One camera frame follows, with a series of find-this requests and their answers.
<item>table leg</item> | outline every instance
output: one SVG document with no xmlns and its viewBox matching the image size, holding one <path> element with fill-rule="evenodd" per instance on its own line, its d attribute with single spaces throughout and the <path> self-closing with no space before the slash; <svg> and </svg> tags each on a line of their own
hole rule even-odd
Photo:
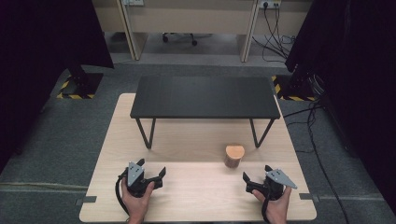
<svg viewBox="0 0 396 224">
<path fill-rule="evenodd" d="M 143 126 L 142 126 L 142 123 L 140 122 L 140 119 L 136 119 L 136 122 L 137 122 L 137 126 L 139 126 L 140 132 L 142 133 L 143 140 L 145 140 L 146 148 L 147 149 L 151 149 L 152 136 L 154 135 L 155 119 L 153 119 L 152 123 L 151 123 L 151 131 L 150 131 L 150 134 L 149 134 L 149 141 L 148 141 L 148 139 L 146 137 L 145 131 L 143 130 Z"/>
<path fill-rule="evenodd" d="M 254 145 L 256 147 L 260 147 L 262 145 L 262 141 L 264 140 L 265 136 L 268 134 L 268 131 L 270 131 L 270 128 L 275 120 L 274 119 L 270 120 L 270 122 L 267 125 L 267 128 L 265 129 L 264 133 L 262 134 L 262 138 L 260 139 L 260 142 L 257 142 L 257 136 L 256 136 L 256 131 L 254 130 L 253 119 L 249 119 L 249 120 L 250 120 L 251 131 L 253 132 Z"/>
</svg>

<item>wooden cylinder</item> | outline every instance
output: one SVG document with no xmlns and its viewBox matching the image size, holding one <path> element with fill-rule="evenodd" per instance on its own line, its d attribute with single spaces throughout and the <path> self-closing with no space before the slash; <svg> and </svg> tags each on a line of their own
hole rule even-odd
<svg viewBox="0 0 396 224">
<path fill-rule="evenodd" d="M 226 156 L 224 163 L 229 168 L 236 168 L 242 157 L 245 155 L 245 149 L 242 146 L 227 146 L 225 148 Z"/>
</svg>

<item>gray carpet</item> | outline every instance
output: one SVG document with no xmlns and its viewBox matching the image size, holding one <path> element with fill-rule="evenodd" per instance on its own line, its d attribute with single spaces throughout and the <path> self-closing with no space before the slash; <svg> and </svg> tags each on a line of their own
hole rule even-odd
<svg viewBox="0 0 396 224">
<path fill-rule="evenodd" d="M 161 64 L 116 64 L 115 69 L 87 66 L 105 75 L 91 100 L 56 99 L 68 74 L 56 84 L 43 113 L 0 175 L 0 223 L 80 223 L 81 199 L 90 184 L 113 110 L 120 94 L 135 92 L 141 76 L 268 77 L 289 74 L 285 68 Z M 309 102 L 279 100 L 283 115 L 307 109 Z M 306 122 L 308 112 L 285 118 Z M 306 124 L 288 126 L 292 143 L 313 195 L 318 217 L 309 223 L 345 223 L 318 158 Z M 342 200 L 350 223 L 396 223 L 358 158 L 340 142 L 324 109 L 312 126 L 318 155 Z"/>
</svg>

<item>black table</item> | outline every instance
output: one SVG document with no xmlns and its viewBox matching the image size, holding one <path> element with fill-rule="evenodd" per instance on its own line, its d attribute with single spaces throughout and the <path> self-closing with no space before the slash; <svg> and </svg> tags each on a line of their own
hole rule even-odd
<svg viewBox="0 0 396 224">
<path fill-rule="evenodd" d="M 260 147 L 280 114 L 266 77 L 141 77 L 131 118 L 147 148 L 156 119 L 249 119 L 255 146 Z M 152 119 L 149 140 L 140 119 Z M 260 141 L 253 119 L 270 120 Z"/>
</svg>

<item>hand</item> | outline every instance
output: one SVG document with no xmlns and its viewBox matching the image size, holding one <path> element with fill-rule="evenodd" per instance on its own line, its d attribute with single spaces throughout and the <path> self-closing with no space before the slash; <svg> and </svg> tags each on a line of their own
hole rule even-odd
<svg viewBox="0 0 396 224">
<path fill-rule="evenodd" d="M 252 193 L 260 202 L 264 203 L 265 197 L 258 190 L 254 189 Z M 291 187 L 286 186 L 283 195 L 278 200 L 268 202 L 265 215 L 267 215 L 267 218 L 271 224 L 286 223 L 290 194 Z"/>
<path fill-rule="evenodd" d="M 149 197 L 154 190 L 154 182 L 150 182 L 146 188 L 145 195 L 141 198 L 136 198 L 131 195 L 126 187 L 126 178 L 121 181 L 122 201 L 128 209 L 129 224 L 142 223 L 143 219 L 149 210 Z"/>
</svg>

